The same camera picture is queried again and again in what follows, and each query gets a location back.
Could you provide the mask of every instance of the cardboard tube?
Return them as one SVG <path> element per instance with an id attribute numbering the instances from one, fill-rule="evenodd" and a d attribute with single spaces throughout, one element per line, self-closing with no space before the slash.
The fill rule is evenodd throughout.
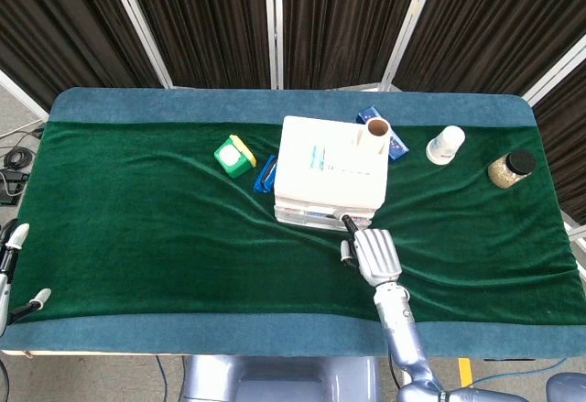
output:
<path id="1" fill-rule="evenodd" d="M 364 153 L 381 153 L 390 141 L 391 125 L 384 118 L 371 118 L 358 134 L 358 148 Z"/>

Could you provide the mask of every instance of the black lid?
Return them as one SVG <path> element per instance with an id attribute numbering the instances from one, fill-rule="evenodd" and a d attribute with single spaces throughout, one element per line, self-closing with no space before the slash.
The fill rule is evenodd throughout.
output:
<path id="1" fill-rule="evenodd" d="M 506 156 L 506 166 L 517 175 L 528 175 L 535 170 L 536 164 L 533 154 L 523 148 L 514 150 Z"/>

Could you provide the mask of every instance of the white bottle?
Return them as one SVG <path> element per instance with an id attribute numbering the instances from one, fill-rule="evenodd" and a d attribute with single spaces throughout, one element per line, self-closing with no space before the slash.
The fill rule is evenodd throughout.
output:
<path id="1" fill-rule="evenodd" d="M 456 125 L 449 125 L 428 142 L 425 153 L 428 159 L 438 166 L 449 164 L 466 139 L 464 131 Z"/>

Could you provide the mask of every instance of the green container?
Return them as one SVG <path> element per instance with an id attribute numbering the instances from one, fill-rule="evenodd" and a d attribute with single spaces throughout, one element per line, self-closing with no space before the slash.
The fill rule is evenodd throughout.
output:
<path id="1" fill-rule="evenodd" d="M 213 152 L 216 160 L 226 170 L 228 176 L 236 178 L 252 167 L 256 167 L 256 158 L 250 149 L 236 135 L 230 135 L 224 143 Z"/>

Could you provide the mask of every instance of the yellow marker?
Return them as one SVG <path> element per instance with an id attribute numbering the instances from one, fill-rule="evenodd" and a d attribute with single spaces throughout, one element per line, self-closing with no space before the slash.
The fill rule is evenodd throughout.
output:
<path id="1" fill-rule="evenodd" d="M 458 358 L 460 368 L 460 385 L 469 386 L 472 383 L 472 366 L 469 358 Z"/>

